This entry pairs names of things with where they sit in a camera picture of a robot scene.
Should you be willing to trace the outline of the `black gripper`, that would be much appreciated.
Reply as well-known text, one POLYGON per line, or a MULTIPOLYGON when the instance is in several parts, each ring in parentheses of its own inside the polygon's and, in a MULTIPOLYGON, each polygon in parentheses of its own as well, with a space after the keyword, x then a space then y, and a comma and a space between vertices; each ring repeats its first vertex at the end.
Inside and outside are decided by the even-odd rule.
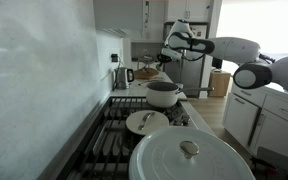
POLYGON ((172 61, 172 59, 169 56, 158 54, 157 59, 161 64, 169 63, 172 61))

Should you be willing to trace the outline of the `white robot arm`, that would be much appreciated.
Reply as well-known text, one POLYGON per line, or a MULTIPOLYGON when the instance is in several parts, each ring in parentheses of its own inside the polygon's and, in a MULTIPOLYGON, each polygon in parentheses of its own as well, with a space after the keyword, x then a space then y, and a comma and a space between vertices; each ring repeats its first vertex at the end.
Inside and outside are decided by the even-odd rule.
POLYGON ((288 56, 273 63, 264 60, 258 43, 237 38, 197 39, 185 20, 177 20, 164 41, 161 54, 172 59, 183 58, 182 50, 197 52, 239 64, 234 84, 242 89, 256 89, 271 82, 288 92, 288 56))

